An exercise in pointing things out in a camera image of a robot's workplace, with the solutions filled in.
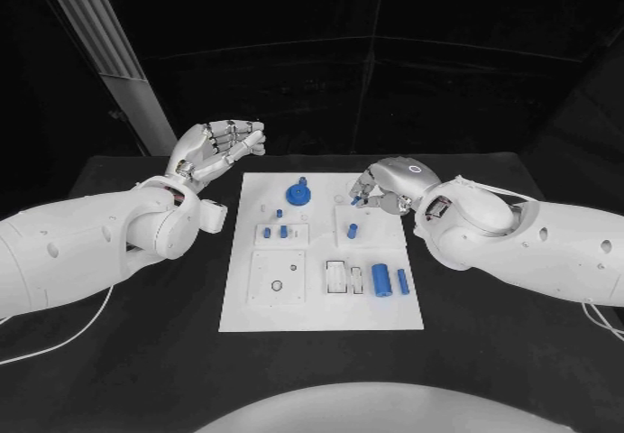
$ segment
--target blue object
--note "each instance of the blue object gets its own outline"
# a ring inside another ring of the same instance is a hole
[[[401,293],[404,293],[404,295],[408,295],[410,287],[407,285],[406,269],[400,269],[398,273],[400,273]]]
[[[293,185],[286,192],[286,199],[295,206],[303,206],[309,203],[313,194],[308,187],[309,181],[306,178],[299,178],[299,184]]]
[[[358,235],[358,225],[357,224],[352,224],[351,226],[349,226],[349,233],[348,233],[348,237],[351,238],[351,239],[355,239],[355,236]]]
[[[388,265],[384,263],[374,265],[374,284],[375,296],[382,298],[393,295],[391,275],[388,274]]]

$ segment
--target oval hole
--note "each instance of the oval hole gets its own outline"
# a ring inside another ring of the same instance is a hole
[[[55,259],[60,257],[60,248],[52,243],[48,244],[48,254]]]
[[[112,242],[112,229],[107,226],[103,226],[101,233],[104,234],[107,242]]]
[[[612,241],[609,239],[606,241],[603,241],[602,248],[607,254],[612,253],[612,249],[614,248],[614,246],[612,245]]]

